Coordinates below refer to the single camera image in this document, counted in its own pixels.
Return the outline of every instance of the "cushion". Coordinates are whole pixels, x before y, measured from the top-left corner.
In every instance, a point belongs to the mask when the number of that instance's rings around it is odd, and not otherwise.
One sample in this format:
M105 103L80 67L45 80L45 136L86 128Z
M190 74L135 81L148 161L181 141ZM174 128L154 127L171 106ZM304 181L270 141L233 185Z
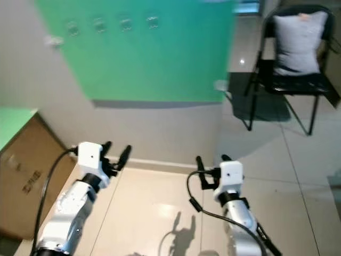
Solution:
M277 44L274 75L302 76L320 72L316 50L327 17L323 11L273 17Z

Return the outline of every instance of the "black chair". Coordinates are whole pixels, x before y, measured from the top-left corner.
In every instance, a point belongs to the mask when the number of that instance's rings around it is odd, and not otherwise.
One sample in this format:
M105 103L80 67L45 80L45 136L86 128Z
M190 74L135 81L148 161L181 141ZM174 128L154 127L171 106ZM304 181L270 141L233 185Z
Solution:
M320 60L320 71L319 74L310 74L304 76L277 76L273 75L273 66L274 60L263 60L262 54L265 47L265 40L267 38L275 38L275 24L274 24L274 16L290 16L290 15L298 15L300 13L311 14L318 11L324 11L328 14L328 18L326 20L324 31L321 36L321 39L325 41L325 47L321 54ZM245 89L244 96L246 96L251 88L254 85L253 98L251 103L251 112L250 112L250 124L248 126L248 130L252 130L252 124L255 117L256 112L256 103L258 96L259 85L262 84L265 87L265 90L268 93L272 94L288 94L288 95L312 95L315 96L310 127L307 135L311 135L314 127L314 121L316 116L316 110L319 103L319 96L326 94L329 92L329 88L331 84L327 77L324 74L326 63L328 59L328 53L330 50L330 43L332 39L332 35L334 32L334 16L332 12L321 5L294 5L289 7L278 8L270 13L264 21L263 31L262 31L262 40L261 40L261 48L258 52L256 65L254 67L253 73L251 74L249 83Z

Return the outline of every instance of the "cardboard box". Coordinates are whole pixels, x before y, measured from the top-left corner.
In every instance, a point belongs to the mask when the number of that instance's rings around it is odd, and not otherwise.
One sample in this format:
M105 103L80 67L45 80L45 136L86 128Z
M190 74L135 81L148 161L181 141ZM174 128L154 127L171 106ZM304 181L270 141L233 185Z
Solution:
M0 232L32 239L40 194L48 172L64 148L35 115L0 153ZM41 223L75 166L65 156L47 191Z

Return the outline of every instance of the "robotic arm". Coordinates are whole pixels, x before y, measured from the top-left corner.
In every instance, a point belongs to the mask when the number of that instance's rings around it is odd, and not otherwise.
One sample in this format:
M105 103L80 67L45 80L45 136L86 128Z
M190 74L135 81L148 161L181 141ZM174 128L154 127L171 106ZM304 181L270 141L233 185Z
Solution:
M111 142L99 145L82 142L78 146L78 165L83 174L56 202L52 219L46 224L36 249L37 256L73 255L85 220L90 215L100 189L108 187L126 164L131 146L122 152L117 164L105 158Z
M252 214L246 198L240 197L241 185L244 179L242 164L238 161L232 161L227 155L223 155L222 160L223 162L220 163L219 167L205 171L200 156L196 158L198 165L197 173L199 172L202 190L214 190L214 200L219 202L223 209L223 217L221 219L237 222L254 233L259 238L258 241L261 242L263 248L267 247L266 255L271 255L270 253L272 253L274 256L281 256L281 252L273 245L263 227ZM214 183L209 184L205 174L211 175ZM193 206L197 210L207 213L207 211L203 210L201 206L198 207L196 202L193 203L193 201L195 200L191 197L190 202ZM226 222L225 231L229 238L228 255L263 255L259 242L239 226Z

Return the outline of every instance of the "green panel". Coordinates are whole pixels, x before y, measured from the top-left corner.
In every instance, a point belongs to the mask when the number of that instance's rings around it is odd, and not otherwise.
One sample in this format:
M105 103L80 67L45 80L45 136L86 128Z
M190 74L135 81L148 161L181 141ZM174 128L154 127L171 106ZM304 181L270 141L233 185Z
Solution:
M20 131L35 114L34 110L0 108L0 150Z
M36 0L50 33L93 100L220 101L234 1ZM148 17L157 17L150 28ZM94 20L104 21L99 33ZM123 31L121 21L131 29ZM76 24L77 29L68 29Z

